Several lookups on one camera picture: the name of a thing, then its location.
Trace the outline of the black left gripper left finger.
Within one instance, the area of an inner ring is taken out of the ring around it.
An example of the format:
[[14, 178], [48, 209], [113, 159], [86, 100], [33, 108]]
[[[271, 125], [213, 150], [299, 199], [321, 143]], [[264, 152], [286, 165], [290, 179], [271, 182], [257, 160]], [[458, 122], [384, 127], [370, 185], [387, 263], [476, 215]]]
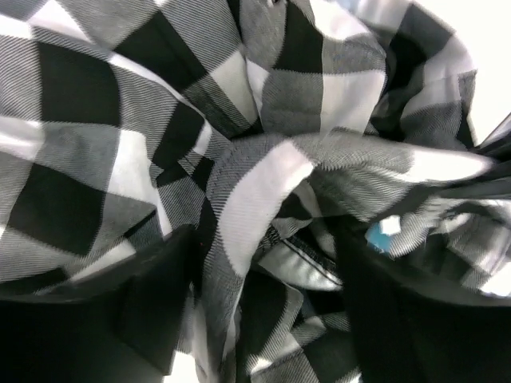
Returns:
[[172, 366], [193, 230], [96, 277], [38, 294], [52, 271], [1, 286], [4, 382], [161, 382]]

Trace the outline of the black white checkered shirt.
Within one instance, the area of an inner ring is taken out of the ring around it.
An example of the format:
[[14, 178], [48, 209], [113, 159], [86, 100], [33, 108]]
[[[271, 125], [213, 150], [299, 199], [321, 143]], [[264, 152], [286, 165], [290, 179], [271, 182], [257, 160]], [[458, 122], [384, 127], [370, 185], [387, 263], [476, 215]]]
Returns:
[[365, 382], [339, 224], [510, 300], [509, 120], [476, 141], [476, 74], [415, 1], [4, 1], [1, 286], [189, 226], [199, 381]]

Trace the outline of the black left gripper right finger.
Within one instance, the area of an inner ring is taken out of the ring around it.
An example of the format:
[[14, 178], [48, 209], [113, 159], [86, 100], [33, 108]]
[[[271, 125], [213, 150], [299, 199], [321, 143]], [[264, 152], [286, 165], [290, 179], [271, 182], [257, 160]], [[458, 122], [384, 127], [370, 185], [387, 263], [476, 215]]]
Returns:
[[388, 259], [346, 224], [337, 266], [365, 382], [508, 382], [510, 300]]

